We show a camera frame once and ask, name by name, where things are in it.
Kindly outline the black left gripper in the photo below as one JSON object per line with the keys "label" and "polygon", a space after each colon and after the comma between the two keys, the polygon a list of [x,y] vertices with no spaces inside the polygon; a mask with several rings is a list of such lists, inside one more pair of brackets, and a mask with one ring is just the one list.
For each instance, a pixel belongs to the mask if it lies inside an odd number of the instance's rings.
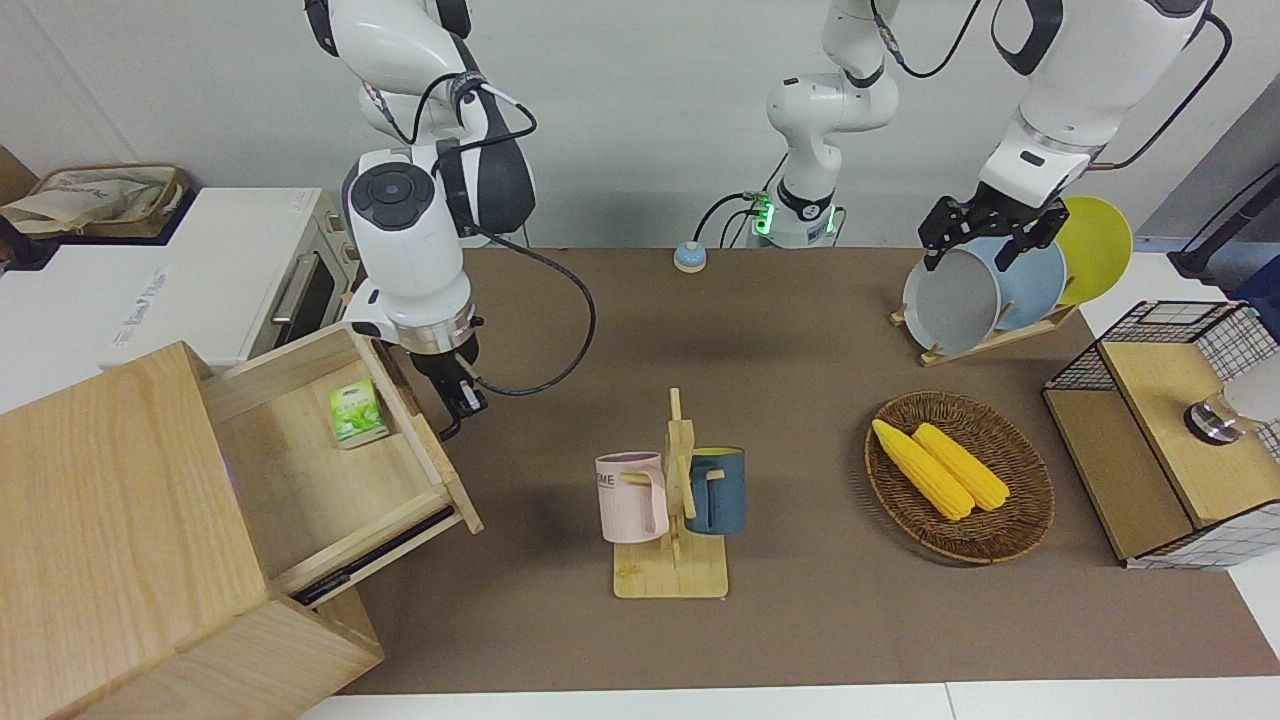
{"label": "black left gripper", "polygon": [[1032,208],[988,184],[979,184],[968,201],[945,195],[918,227],[925,270],[933,272],[951,249],[983,237],[1005,237],[995,265],[1006,272],[1024,252],[1048,247],[1068,218],[1069,209],[1061,197]]}

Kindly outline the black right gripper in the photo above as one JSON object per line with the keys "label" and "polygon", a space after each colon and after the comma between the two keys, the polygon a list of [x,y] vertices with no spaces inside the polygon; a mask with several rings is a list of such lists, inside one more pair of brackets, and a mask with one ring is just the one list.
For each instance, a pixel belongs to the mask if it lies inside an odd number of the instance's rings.
{"label": "black right gripper", "polygon": [[413,368],[425,375],[448,411],[448,424],[436,432],[442,443],[454,438],[462,429],[463,418],[488,409],[488,401],[462,361],[474,364],[480,352],[479,338],[468,338],[460,347],[444,354],[416,354],[408,351]]}

